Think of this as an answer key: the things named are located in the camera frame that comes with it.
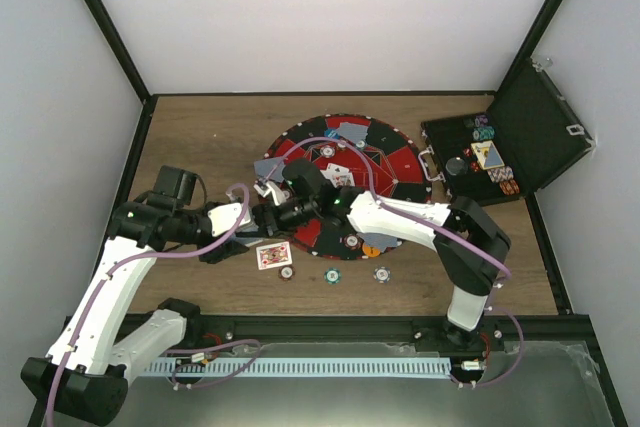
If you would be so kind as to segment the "purple white chip stack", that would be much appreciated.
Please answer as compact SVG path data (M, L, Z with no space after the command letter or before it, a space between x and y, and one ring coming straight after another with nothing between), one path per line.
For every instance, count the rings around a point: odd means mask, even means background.
M374 270L373 277L378 283L387 283L391 278L391 273L388 269L380 267Z

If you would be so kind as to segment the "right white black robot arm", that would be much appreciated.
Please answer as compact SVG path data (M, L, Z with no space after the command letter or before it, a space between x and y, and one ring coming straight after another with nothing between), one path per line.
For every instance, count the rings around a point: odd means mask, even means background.
M460 197L451 204L415 203L380 196L372 186L337 187L303 158L287 164L283 178L288 195L279 184L264 181L275 229L293 231L318 219L433 250L453 284L442 337L458 350L479 339L493 290L511 278L505 265L511 240L475 201Z

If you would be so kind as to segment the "grey playing card deck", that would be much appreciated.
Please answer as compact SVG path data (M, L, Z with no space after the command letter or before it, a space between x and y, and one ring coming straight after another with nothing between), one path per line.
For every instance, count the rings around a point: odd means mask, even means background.
M239 238L262 238L263 234L259 229L244 229L236 230L234 236Z

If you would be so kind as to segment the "red black chip stack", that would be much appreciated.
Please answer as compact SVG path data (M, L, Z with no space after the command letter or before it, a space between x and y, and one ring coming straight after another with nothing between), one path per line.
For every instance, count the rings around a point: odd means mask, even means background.
M292 267L290 266L283 266L280 270L279 270L279 275L282 279L291 279L294 276L294 270Z

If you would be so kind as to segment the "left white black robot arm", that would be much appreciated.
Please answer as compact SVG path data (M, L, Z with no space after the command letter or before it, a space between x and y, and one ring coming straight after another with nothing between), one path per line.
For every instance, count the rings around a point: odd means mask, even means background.
M165 353L198 356L204 326L198 306L169 298L123 340L118 332L133 297L159 259L221 261L242 248L240 234L265 238L280 232L277 211L285 197L271 182L249 200L190 206L202 178L164 166L153 188L119 206L109 222L99 265L60 337L42 358L25 362L21 379L44 408L51 426L61 413L96 426L119 413L132 382ZM178 246L186 247L183 254Z

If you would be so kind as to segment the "green blue chip stack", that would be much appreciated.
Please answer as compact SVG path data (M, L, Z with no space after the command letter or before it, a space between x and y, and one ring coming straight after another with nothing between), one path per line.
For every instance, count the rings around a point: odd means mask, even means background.
M324 274L324 278L329 284L337 284L341 280L341 272L338 269L328 269Z

